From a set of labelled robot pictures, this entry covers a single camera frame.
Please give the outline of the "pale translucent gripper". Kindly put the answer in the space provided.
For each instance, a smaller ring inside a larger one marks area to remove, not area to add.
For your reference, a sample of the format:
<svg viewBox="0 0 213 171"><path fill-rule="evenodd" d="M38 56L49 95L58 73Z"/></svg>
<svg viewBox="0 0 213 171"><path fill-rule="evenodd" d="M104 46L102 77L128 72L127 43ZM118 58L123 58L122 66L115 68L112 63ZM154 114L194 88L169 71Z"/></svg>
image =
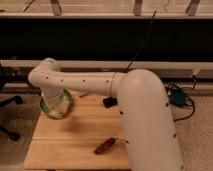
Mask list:
<svg viewBox="0 0 213 171"><path fill-rule="evenodd" d="M67 90L61 90L53 97L47 97L42 94L41 109L43 112L48 113L49 109L55 105L66 105L69 108L69 92Z"/></svg>

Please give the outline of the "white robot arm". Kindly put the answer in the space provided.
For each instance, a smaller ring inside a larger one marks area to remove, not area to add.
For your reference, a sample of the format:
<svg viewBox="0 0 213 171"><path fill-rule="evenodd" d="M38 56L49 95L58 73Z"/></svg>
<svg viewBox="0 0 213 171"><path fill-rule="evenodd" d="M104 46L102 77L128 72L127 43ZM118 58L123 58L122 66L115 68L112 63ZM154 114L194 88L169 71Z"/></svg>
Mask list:
<svg viewBox="0 0 213 171"><path fill-rule="evenodd" d="M166 89L146 69L124 72L62 72L52 58L28 75L50 103L65 89L117 99L132 171L185 171Z"/></svg>

